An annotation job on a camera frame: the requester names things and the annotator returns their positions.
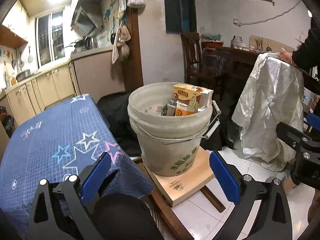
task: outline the window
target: window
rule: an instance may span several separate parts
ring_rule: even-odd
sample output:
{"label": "window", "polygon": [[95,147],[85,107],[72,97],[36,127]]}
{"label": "window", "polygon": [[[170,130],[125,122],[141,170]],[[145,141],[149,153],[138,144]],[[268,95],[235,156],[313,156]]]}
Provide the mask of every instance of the window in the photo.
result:
{"label": "window", "polygon": [[167,33],[196,31],[195,0],[164,0]]}
{"label": "window", "polygon": [[62,15],[61,11],[36,19],[36,47],[39,67],[65,56]]}

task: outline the black sleeve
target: black sleeve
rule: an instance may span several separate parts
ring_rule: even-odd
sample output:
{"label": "black sleeve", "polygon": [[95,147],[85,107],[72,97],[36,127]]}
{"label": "black sleeve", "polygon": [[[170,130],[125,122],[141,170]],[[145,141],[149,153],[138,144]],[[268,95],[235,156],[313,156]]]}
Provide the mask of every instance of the black sleeve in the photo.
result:
{"label": "black sleeve", "polygon": [[301,48],[292,54],[294,63],[303,70],[309,71],[310,68],[320,66],[320,29],[312,28],[306,41]]}

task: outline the cutting board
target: cutting board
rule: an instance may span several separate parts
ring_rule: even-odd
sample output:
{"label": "cutting board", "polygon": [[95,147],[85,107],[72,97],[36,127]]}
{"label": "cutting board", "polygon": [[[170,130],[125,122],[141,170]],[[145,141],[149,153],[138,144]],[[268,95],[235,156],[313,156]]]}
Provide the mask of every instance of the cutting board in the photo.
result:
{"label": "cutting board", "polygon": [[[254,36],[254,35],[251,35],[249,37],[249,47],[250,46],[254,46],[256,47],[257,46],[257,43],[255,41],[255,38],[263,38],[263,37],[259,37],[259,36]],[[293,52],[294,48],[292,47],[289,47],[283,43],[280,43],[280,42],[277,42],[277,41],[274,41],[274,40],[270,40],[270,39],[267,39],[267,38],[263,38],[263,41],[262,41],[262,49],[263,51],[266,51],[266,48],[268,47],[268,45],[270,44],[270,47],[272,49],[272,52],[280,52],[282,51],[282,48],[284,48],[286,51],[289,51],[289,52]]]}
{"label": "cutting board", "polygon": [[201,147],[192,167],[181,175],[164,177],[153,173],[146,166],[145,168],[171,207],[184,201],[214,179],[209,166],[209,153]]}

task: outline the blue tablecloth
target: blue tablecloth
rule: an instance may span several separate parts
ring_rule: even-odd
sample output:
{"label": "blue tablecloth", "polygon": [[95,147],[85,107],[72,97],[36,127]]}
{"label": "blue tablecloth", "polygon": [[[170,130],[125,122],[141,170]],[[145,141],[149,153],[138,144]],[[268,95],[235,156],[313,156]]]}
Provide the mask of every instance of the blue tablecloth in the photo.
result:
{"label": "blue tablecloth", "polygon": [[119,192],[141,198],[151,193],[151,181],[117,144],[88,94],[45,110],[19,126],[9,141],[0,166],[0,208],[26,234],[39,181],[61,182],[79,175],[102,152],[112,159],[108,175],[116,172],[103,195]]}

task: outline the wall shelf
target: wall shelf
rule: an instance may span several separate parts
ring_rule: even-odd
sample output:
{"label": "wall shelf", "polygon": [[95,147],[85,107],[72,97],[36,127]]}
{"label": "wall shelf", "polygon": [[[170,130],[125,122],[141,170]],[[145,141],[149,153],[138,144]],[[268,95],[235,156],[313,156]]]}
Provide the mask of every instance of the wall shelf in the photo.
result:
{"label": "wall shelf", "polygon": [[27,43],[25,39],[12,32],[9,28],[0,25],[0,45],[16,49]]}

